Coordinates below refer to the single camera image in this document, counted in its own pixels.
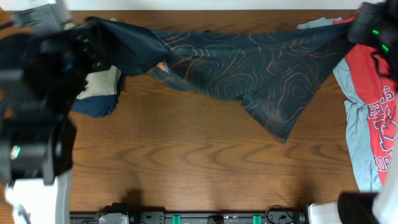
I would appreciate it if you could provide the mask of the black cycling jersey with logos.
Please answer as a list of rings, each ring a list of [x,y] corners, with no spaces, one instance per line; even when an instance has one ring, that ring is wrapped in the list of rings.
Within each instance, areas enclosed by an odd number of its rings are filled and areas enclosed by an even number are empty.
[[[270,34],[149,30],[89,17],[100,57],[128,75],[150,73],[175,90],[241,102],[282,142],[352,49],[348,24]]]

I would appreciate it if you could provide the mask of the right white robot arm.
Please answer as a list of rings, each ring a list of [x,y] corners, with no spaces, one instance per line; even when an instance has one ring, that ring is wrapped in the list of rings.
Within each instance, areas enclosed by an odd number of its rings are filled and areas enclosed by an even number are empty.
[[[358,191],[309,205],[305,223],[396,223],[397,2],[366,2],[348,23],[354,48],[333,73],[346,96],[346,143]]]

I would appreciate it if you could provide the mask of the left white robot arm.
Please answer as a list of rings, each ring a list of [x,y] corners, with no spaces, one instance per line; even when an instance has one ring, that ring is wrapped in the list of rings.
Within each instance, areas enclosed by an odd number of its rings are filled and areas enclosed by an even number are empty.
[[[1,182],[16,223],[69,223],[76,127],[68,114],[99,64],[84,26],[1,41]]]

